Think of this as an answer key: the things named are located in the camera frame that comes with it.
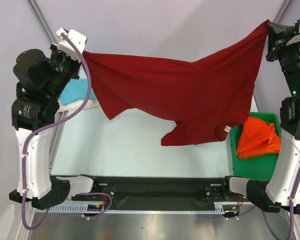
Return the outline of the dark red t shirt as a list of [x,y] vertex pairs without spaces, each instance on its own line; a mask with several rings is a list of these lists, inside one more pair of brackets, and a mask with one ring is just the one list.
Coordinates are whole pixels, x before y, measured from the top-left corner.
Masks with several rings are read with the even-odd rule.
[[194,62],[84,52],[92,89],[108,119],[128,109],[175,122],[163,146],[224,141],[249,117],[267,22]]

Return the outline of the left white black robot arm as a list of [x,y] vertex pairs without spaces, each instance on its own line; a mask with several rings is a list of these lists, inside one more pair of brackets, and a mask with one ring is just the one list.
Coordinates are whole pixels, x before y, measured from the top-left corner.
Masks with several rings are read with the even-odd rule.
[[51,56],[29,49],[16,58],[13,73],[18,79],[16,100],[11,107],[12,126],[19,148],[19,181],[9,199],[23,206],[46,210],[72,196],[84,194],[95,200],[101,188],[92,177],[55,177],[50,174],[50,144],[58,99],[72,78],[78,78],[81,64],[51,44]]

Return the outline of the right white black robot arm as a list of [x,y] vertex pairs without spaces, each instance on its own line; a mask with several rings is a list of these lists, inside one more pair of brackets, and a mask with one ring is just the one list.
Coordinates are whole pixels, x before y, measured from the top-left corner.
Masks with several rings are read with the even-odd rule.
[[279,61],[291,93],[281,102],[280,152],[269,181],[230,176],[220,194],[227,201],[244,195],[264,212],[300,215],[300,19],[293,26],[269,23],[266,29],[266,60]]

